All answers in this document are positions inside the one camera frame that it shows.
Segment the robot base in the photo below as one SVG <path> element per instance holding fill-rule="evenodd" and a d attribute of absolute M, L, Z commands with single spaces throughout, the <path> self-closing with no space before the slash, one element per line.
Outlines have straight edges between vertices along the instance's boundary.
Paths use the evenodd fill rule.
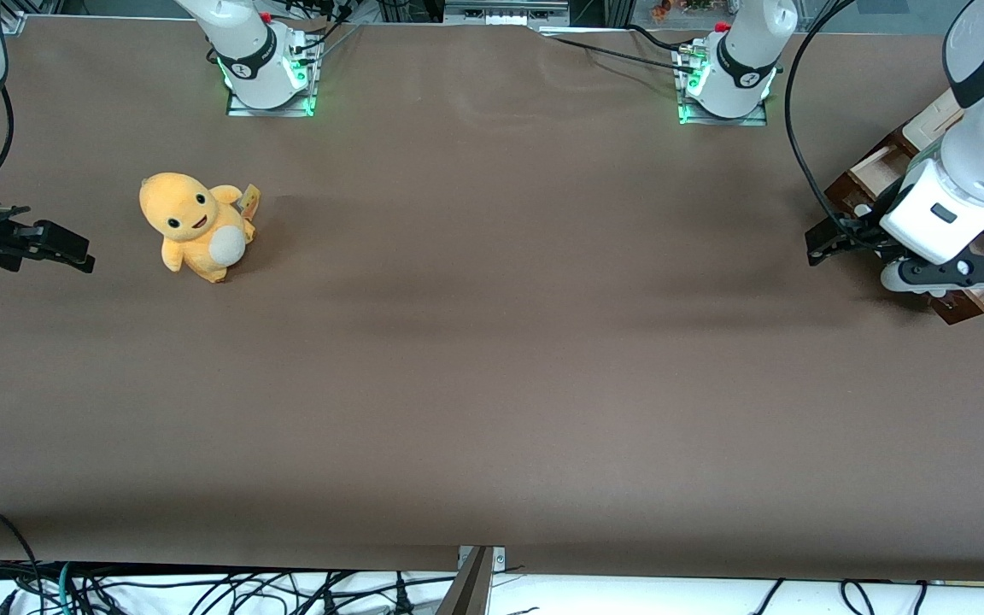
<path fill-rule="evenodd" d="M 231 117 L 313 117 L 317 109 L 317 84 L 321 81 L 321 58 L 325 55 L 325 46 L 320 42 L 321 36 L 315 34 L 305 34 L 305 32 L 294 31 L 296 45 L 308 47 L 301 54 L 289 55 L 284 58 L 290 80 L 298 83 L 302 87 L 288 102 L 277 108 L 258 109 L 251 108 L 242 102 L 241 98 L 236 97 L 234 90 L 230 87 L 230 81 L 226 81 L 226 89 L 230 91 L 230 97 L 226 101 L 226 115 Z"/>
<path fill-rule="evenodd" d="M 698 38 L 691 45 L 684 45 L 682 50 L 672 51 L 671 59 L 675 66 L 691 67 L 693 73 L 675 73 L 675 87 L 678 91 L 678 122 L 679 124 L 708 124 L 714 126 L 765 126 L 765 102 L 758 102 L 754 110 L 749 114 L 730 120 L 726 117 L 718 117 L 700 106 L 693 97 L 687 93 L 687 89 L 696 85 L 695 80 L 700 79 L 703 74 L 702 62 L 705 62 L 703 54 L 698 54 L 696 50 L 703 50 L 704 39 Z"/>

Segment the yellow plush toy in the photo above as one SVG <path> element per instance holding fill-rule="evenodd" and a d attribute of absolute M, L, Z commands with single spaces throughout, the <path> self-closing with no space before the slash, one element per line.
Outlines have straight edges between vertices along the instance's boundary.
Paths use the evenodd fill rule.
<path fill-rule="evenodd" d="M 226 268 L 241 260 L 257 230 L 251 225 L 261 192 L 250 184 L 211 188 L 180 173 L 159 173 L 145 179 L 139 206 L 163 235 L 161 261 L 171 272 L 181 262 L 209 283 L 226 279 Z"/>

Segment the white plush belly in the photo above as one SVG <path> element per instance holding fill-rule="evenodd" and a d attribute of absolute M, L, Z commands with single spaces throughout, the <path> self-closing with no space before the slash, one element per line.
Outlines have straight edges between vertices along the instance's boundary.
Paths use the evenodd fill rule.
<path fill-rule="evenodd" d="M 233 265 L 245 254 L 245 233 L 237 226 L 218 227 L 215 229 L 215 234 L 211 235 L 208 252 L 211 254 L 212 261 L 224 267 Z"/>

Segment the mounting plate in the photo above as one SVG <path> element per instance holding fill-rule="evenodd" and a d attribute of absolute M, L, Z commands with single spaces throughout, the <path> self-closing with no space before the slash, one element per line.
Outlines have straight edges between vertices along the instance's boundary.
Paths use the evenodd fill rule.
<path fill-rule="evenodd" d="M 749 114 L 728 120 L 726 117 L 717 117 L 708 113 L 700 102 L 694 100 L 687 90 L 692 85 L 696 85 L 695 80 L 700 79 L 707 66 L 707 59 L 699 50 L 704 49 L 704 39 L 697 38 L 690 45 L 684 45 L 682 50 L 671 51 L 671 61 L 673 65 L 679 67 L 691 67 L 693 73 L 683 73 L 673 71 L 675 74 L 675 87 L 678 91 L 678 122 L 679 124 L 707 124 L 712 126 L 765 126 L 765 101 L 758 102 L 754 110 Z"/>

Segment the brown table surface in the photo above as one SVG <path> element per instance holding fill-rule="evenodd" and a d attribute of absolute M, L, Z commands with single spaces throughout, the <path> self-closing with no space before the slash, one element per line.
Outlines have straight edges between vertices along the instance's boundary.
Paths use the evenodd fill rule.
<path fill-rule="evenodd" d="M 984 577 L 984 316 L 807 266 L 780 101 L 679 126 L 663 69 L 367 27 L 317 117 L 227 118 L 206 49 L 175 20 L 10 40 L 0 199 L 97 256 L 0 272 L 0 511 L 38 557 Z M 946 87 L 938 39 L 894 36 L 823 36 L 799 81 L 823 185 Z M 161 265 L 161 171 L 261 188 L 229 283 Z"/>

